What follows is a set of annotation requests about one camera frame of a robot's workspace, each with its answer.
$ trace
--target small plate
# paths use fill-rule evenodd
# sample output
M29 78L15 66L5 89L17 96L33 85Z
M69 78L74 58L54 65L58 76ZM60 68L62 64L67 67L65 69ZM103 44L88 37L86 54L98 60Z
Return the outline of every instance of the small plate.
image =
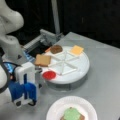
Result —
M64 111L70 107L76 108L85 116L85 120L98 120L93 106L87 100L76 96L68 96L57 100L50 107L46 120L60 120Z

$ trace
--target white tray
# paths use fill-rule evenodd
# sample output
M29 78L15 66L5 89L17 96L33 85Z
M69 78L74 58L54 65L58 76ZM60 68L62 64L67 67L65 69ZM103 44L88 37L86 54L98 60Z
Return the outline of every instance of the white tray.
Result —
M49 81L55 84L69 84L76 82L87 74L90 67L89 59L84 52L76 56L70 53L72 47L62 47L63 52L61 53L46 53L46 55L51 55L52 59L49 67L43 67L43 72L48 70L55 71L57 73L56 78Z

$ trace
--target yellow cheese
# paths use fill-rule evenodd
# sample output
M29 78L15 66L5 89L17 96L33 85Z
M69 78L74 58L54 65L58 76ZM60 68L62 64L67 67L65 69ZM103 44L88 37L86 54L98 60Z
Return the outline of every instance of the yellow cheese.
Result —
M75 45L75 46L70 50L70 52L71 52L72 54L75 54L75 55L80 55L80 54L83 52L83 50L84 50L84 48Z

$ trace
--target food item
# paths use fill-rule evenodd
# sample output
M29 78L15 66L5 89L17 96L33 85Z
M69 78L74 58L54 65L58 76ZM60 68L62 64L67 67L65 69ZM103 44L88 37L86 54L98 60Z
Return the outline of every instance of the food item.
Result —
M37 54L35 65L36 66L42 66L42 67L48 67L48 65L50 64L50 61L51 61L51 56L50 55Z
M50 48L50 51L51 53L56 54L56 53L62 52L63 49L60 45L54 45Z
M56 77L56 73L53 71L46 71L42 74L43 78L46 80L52 80Z
M84 48L75 45L72 49L71 49L71 53L75 54L75 55L80 55L83 52Z
M85 120L85 117L78 112L76 108L68 108L65 110L63 117L60 120Z

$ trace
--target blue robot part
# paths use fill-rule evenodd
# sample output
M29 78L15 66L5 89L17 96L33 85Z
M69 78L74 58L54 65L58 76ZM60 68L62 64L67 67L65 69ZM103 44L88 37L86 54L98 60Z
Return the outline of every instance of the blue robot part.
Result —
M18 82L10 81L9 90L12 96L12 101L15 101L22 97L22 95L27 93L27 98L33 101L37 101L37 91L36 86L32 83L26 83L20 85Z

